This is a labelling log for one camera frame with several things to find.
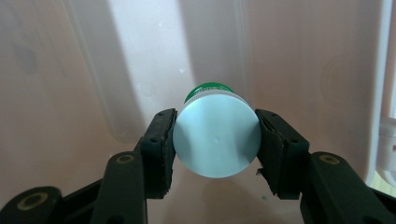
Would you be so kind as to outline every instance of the plastic bin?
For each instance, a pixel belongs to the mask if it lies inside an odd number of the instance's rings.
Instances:
[[[63,195],[134,148],[154,114],[222,82],[282,116],[311,151],[371,183],[391,1],[0,1],[0,206],[36,186]],[[149,223],[302,223],[254,161],[223,179],[176,158]]]

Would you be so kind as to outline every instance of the cylindrical container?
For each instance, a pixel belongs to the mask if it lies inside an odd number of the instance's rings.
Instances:
[[[209,82],[192,90],[173,132],[180,160],[193,172],[220,178],[247,168],[262,140],[253,109],[229,87]]]

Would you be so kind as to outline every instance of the translucent plastic container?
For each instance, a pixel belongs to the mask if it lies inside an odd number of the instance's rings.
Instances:
[[[99,179],[153,116],[224,83],[283,117],[311,151],[370,183],[391,1],[0,1],[0,205]],[[176,158],[149,223],[302,223],[257,176],[198,176]]]

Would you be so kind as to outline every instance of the brass screw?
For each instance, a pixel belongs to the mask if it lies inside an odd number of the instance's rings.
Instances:
[[[319,156],[319,158],[321,161],[324,161],[331,165],[336,165],[336,164],[340,163],[340,161],[337,158],[335,158],[334,156],[331,156],[331,155],[327,155],[327,154],[321,155],[321,156]]]
[[[44,203],[48,197],[49,195],[46,192],[33,193],[20,200],[17,207],[22,211],[31,210]]]
[[[117,158],[118,164],[126,164],[134,160],[134,157],[131,155],[122,155]]]

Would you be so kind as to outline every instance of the green label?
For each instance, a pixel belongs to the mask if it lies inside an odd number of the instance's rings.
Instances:
[[[184,101],[184,103],[186,103],[188,100],[190,100],[190,98],[200,92],[203,91],[213,91],[213,90],[221,90],[221,91],[230,91],[233,93],[233,90],[221,83],[218,82],[206,82],[204,84],[201,84],[197,87],[195,87],[192,91],[190,91],[189,95],[187,96],[186,100]]]

